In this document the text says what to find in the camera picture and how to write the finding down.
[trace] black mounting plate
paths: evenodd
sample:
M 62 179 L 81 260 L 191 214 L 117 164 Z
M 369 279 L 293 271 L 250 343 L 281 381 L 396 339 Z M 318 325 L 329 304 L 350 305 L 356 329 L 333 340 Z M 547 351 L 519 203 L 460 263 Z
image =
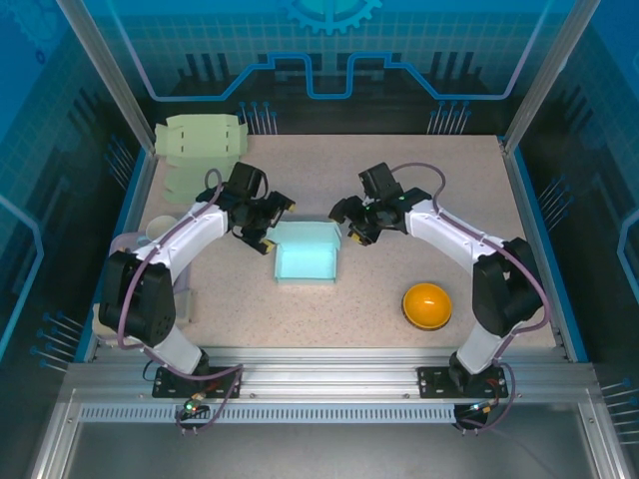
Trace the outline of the black mounting plate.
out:
M 459 392 L 450 375 L 448 367 L 418 367 L 417 385 L 421 399 L 492 399 L 495 391 L 486 384 L 488 379 L 496 380 L 499 398 L 508 397 L 508 385 L 501 367 L 489 367 L 485 371 L 473 376 L 473 384 L 466 387 L 464 394 Z
M 226 370 L 226 367 L 209 367 L 209 374 L 216 374 Z M 151 395 L 156 398 L 188 399 L 197 392 L 207 391 L 207 399 L 224 398 L 229 391 L 236 374 L 232 372 L 214 381 L 191 381 L 175 375 L 164 367 L 156 371 Z M 231 399 L 240 397 L 242 378 L 236 384 Z

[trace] light blue box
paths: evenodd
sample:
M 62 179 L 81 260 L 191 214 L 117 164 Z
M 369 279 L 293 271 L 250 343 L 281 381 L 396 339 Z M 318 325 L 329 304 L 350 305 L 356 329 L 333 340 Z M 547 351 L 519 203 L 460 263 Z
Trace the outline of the light blue box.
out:
M 279 222 L 267 239 L 277 245 L 278 284 L 333 284 L 341 232 L 335 223 Z

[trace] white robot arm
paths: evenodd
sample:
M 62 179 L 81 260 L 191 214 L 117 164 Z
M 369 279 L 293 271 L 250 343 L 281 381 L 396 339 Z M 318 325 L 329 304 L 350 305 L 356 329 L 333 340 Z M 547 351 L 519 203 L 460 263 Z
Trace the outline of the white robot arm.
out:
M 264 172 L 237 163 L 229 180 L 201 193 L 195 204 L 170 231 L 133 251 L 116 251 L 108 261 L 99 319 L 118 331 L 124 316 L 124 335 L 152 349 L 153 354 L 179 373 L 204 375 L 209 358 L 175 327 L 173 283 L 184 268 L 212 241 L 233 228 L 234 236 L 262 254 L 274 245 L 265 239 L 284 211 L 295 203 L 278 192 L 256 195 Z M 128 289 L 134 288 L 129 302 Z
M 477 322 L 468 339 L 451 356 L 449 373 L 460 392 L 491 367 L 510 332 L 529 319 L 541 299 L 523 274 L 490 244 L 506 249 L 538 277 L 532 251 L 523 239 L 492 237 L 439 208 L 426 192 L 405 192 L 386 163 L 359 174 L 365 199 L 338 202 L 332 220 L 349 220 L 348 235 L 363 245 L 383 230 L 401 231 L 425 240 L 454 259 L 472 278 L 472 307 Z

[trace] yellow bowl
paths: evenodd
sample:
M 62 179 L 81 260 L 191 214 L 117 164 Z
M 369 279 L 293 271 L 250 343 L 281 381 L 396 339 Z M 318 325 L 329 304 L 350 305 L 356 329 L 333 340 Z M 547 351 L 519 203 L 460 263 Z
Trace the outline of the yellow bowl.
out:
M 428 282 L 409 289 L 403 296 L 401 308 L 413 326 L 429 331 L 446 326 L 452 314 L 452 302 L 446 291 Z

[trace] beige tabletop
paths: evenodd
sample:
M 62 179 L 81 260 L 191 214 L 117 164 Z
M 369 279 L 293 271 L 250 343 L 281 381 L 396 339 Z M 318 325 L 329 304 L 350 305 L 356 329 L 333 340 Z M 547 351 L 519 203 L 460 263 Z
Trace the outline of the beige tabletop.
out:
M 492 235 L 523 237 L 495 137 L 251 136 L 242 161 L 264 170 L 272 190 L 297 202 L 284 220 L 325 218 L 339 199 L 361 195 L 357 174 L 380 162 L 426 161 L 447 175 L 444 208 Z M 156 216 L 188 208 L 162 198 L 167 168 L 160 160 L 141 230 Z M 438 186 L 426 169 L 395 177 L 405 190 L 433 193 Z M 231 235 L 207 246 L 192 264 L 195 303 L 186 336 L 202 346 L 454 347 L 475 323 L 470 276 L 430 244 L 400 232 L 384 232 L 368 247 L 344 235 L 334 285 L 277 285 L 274 262 L 274 254 L 261 256 Z M 436 283 L 452 299 L 452 318 L 438 331 L 416 329 L 401 313 L 404 293 L 418 282 Z M 554 339 L 546 327 L 517 344 L 553 346 Z

